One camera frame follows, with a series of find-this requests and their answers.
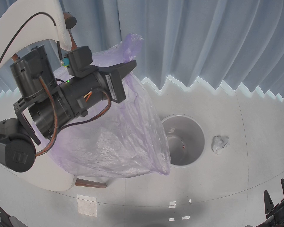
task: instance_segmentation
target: barcode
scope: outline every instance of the barcode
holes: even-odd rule
[[[107,81],[108,88],[109,88],[109,91],[110,91],[112,99],[116,100],[116,95],[115,95],[115,92],[114,92],[114,89],[113,89],[113,86],[112,86],[112,82],[111,82],[111,79],[110,79],[109,75],[106,75],[106,81]]]

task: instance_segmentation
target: white chair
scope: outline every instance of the white chair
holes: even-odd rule
[[[38,12],[50,14],[56,22],[56,27],[54,27],[52,20],[46,15],[35,16],[15,38],[0,63],[0,67],[12,56],[13,58],[17,58],[15,53],[22,48],[41,40],[59,40],[60,47],[67,51],[70,51],[71,48],[76,48],[76,44],[73,38],[70,37],[70,33],[65,25],[64,19],[68,19],[69,15],[63,14],[58,0],[17,0],[0,18],[0,54],[3,53],[7,44],[22,26],[24,21]],[[0,105],[4,106],[4,108],[1,108],[0,110],[0,120],[16,118],[13,104],[20,98],[21,94],[18,89],[14,92],[8,91],[6,94],[3,92],[1,93]],[[32,118],[28,111],[25,110],[24,113],[28,121],[31,121]],[[105,183],[77,179],[77,176],[70,174],[57,166],[57,164],[46,154],[37,157],[34,165],[27,172],[17,173],[8,168],[6,169],[35,186],[52,191],[65,191],[74,185],[99,188],[106,187]]]

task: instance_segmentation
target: curtain fold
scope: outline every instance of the curtain fold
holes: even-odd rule
[[[134,70],[161,89],[168,75],[186,86],[200,76],[217,89],[222,80],[241,82],[284,97],[283,0],[59,0],[77,25],[78,46],[92,52],[118,44],[128,33],[144,38]],[[14,0],[0,0],[0,16]],[[52,69],[59,67],[53,41],[45,45]],[[9,60],[0,68],[0,91],[16,89]]]

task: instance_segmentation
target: round bin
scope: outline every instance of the round bin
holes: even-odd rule
[[[187,167],[201,156],[205,137],[195,119],[184,114],[174,114],[163,119],[162,124],[169,143],[172,167]]]

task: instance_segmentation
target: crumpled clear plastic wrapper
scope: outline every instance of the crumpled clear plastic wrapper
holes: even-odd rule
[[[141,49],[143,39],[129,34],[120,44],[93,54],[96,66],[129,62]],[[68,80],[66,68],[55,77]],[[112,102],[109,111],[97,120],[62,130],[48,155],[64,170],[77,176],[127,178],[151,172],[168,175],[170,152],[165,131],[153,103],[132,73],[123,79],[126,99]],[[85,121],[107,106],[100,101],[88,109],[89,114],[71,123]],[[45,146],[48,140],[38,134]]]
[[[215,136],[213,137],[212,150],[215,154],[221,154],[222,148],[230,145],[229,137]]]

